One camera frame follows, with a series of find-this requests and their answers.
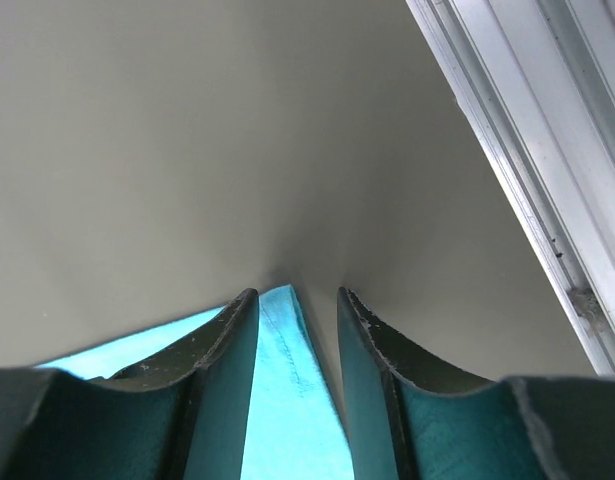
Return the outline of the cyan t shirt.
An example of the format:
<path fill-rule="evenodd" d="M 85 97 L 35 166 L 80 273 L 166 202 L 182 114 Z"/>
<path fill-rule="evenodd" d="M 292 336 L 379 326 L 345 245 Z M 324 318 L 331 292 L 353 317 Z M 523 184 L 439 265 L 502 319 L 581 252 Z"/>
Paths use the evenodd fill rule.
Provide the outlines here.
<path fill-rule="evenodd" d="M 108 378 L 206 324 L 217 309 L 44 362 Z M 307 334 L 294 288 L 259 298 L 259 330 L 242 466 L 244 479 L 351 479 L 348 442 Z"/>

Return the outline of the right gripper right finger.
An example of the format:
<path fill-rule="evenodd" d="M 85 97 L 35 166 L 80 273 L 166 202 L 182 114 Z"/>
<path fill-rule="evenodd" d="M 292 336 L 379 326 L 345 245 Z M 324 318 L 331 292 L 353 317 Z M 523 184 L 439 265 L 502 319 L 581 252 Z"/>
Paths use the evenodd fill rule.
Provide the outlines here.
<path fill-rule="evenodd" d="M 340 288 L 359 479 L 615 479 L 615 378 L 491 381 L 429 352 Z"/>

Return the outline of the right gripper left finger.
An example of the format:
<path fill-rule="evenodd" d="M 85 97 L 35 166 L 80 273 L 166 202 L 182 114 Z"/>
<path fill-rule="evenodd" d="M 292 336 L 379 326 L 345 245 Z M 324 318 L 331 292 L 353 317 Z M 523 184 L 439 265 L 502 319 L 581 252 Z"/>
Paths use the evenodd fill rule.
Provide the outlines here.
<path fill-rule="evenodd" d="M 109 378 L 0 368 L 0 479 L 236 479 L 259 295 Z"/>

